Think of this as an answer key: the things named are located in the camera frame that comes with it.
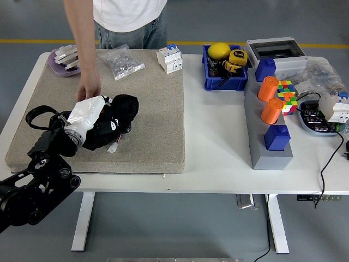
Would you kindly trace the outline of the person's right hand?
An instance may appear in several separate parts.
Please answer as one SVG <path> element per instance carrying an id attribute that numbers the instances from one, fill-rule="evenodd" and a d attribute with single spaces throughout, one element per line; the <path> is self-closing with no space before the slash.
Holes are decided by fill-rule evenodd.
<path id="1" fill-rule="evenodd" d="M 81 79 L 76 92 L 78 102 L 99 96 L 101 92 L 101 79 L 98 72 L 81 72 Z"/>

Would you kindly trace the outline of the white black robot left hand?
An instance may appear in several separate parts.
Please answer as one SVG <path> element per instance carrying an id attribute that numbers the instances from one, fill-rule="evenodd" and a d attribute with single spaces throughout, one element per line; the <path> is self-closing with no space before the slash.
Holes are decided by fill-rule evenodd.
<path id="1" fill-rule="evenodd" d="M 112 99 L 106 96 L 96 96 L 77 102 L 68 117 L 66 130 L 73 130 L 81 136 L 86 135 L 91 130 L 99 118 L 99 115 L 106 104 L 110 104 Z"/>

